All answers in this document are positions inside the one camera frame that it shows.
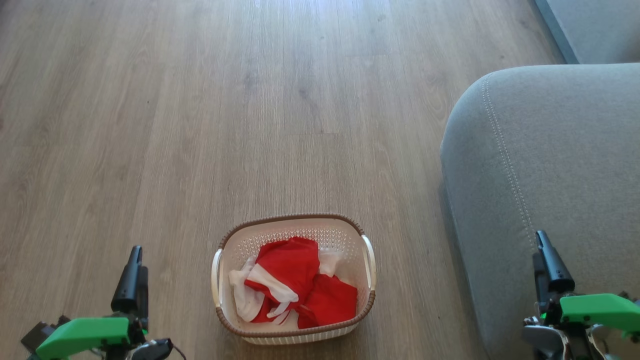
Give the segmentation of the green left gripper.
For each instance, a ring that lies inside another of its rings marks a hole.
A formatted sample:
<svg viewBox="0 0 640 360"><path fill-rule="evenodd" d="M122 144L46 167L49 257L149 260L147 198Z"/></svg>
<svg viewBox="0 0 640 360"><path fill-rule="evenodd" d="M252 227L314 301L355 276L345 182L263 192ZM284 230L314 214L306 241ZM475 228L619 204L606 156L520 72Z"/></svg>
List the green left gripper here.
<svg viewBox="0 0 640 360"><path fill-rule="evenodd" d="M148 268L142 265L142 247L133 246L110 301L115 313L67 321L36 347L35 355L39 360L69 360L76 354L98 350L105 360L126 360L131 351L146 342L149 332L148 278Z"/></svg>

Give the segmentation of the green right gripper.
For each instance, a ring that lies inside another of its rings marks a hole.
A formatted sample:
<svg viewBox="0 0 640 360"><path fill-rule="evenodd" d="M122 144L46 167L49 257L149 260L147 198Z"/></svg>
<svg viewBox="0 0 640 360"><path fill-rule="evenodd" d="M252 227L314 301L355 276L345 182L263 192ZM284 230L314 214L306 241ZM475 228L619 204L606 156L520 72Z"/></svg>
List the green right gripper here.
<svg viewBox="0 0 640 360"><path fill-rule="evenodd" d="M580 324L586 328L602 325L619 330L624 335L638 335L640 330L639 301L626 294L569 294L575 281L560 253L544 230L535 233L538 252L532 256L538 315L544 326L562 328ZM550 298L549 293L563 294Z"/></svg>

